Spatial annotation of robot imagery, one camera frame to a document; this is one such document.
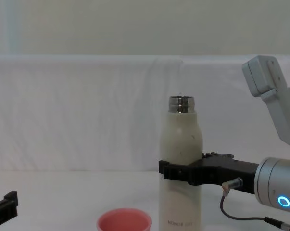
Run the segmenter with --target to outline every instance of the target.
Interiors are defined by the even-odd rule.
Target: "black cable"
[[[233,216],[229,215],[228,213],[226,213],[225,210],[223,209],[224,200],[225,200],[225,197],[223,196],[221,199],[220,208],[221,208],[222,213],[230,219],[233,219],[233,220],[263,220],[263,221],[265,220],[265,218],[258,218],[258,217],[251,217],[251,218],[233,217]]]
[[[221,208],[221,211],[222,213],[230,218],[230,219],[233,219],[233,220],[263,220],[264,222],[270,224],[270,225],[273,225],[279,229],[281,229],[281,226],[282,224],[284,224],[282,221],[280,220],[275,220],[273,218],[268,218],[268,217],[265,217],[265,218],[258,218],[258,217],[251,217],[251,218],[237,218],[237,217],[233,217],[231,215],[229,215],[228,213],[225,212],[224,208],[223,208],[223,204],[224,204],[224,200],[225,200],[225,197],[223,196],[222,199],[221,199],[221,203],[220,203],[220,208]]]

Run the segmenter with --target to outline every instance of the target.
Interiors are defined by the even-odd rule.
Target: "black clamp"
[[[4,199],[0,201],[0,225],[18,215],[16,211],[18,205],[18,195],[16,191],[11,191],[4,196]]]
[[[202,159],[189,165],[175,165],[159,161],[159,173],[164,179],[186,181],[193,186],[203,184],[222,185],[234,178],[241,178],[243,185],[236,190],[255,194],[254,179],[258,164],[234,160],[234,155],[207,153]]]

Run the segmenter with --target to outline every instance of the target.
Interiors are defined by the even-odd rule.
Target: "pink cup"
[[[103,214],[97,222],[98,231],[150,231],[149,215],[135,208],[118,208]]]

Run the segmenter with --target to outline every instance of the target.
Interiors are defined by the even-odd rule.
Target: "blue ring light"
[[[280,197],[277,199],[277,201],[278,201],[278,203],[279,203],[281,206],[283,206],[283,207],[285,207],[285,208],[287,208],[287,207],[290,206],[290,201],[289,201],[289,199],[288,199],[287,197],[285,197],[285,196],[280,196]]]

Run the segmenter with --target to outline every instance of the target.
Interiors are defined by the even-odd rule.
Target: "white backdrop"
[[[205,152],[290,158],[251,56],[0,56],[0,169],[156,170],[168,97],[195,97]],[[290,56],[277,56],[290,85]]]
[[[290,54],[290,0],[0,0],[0,53]]]

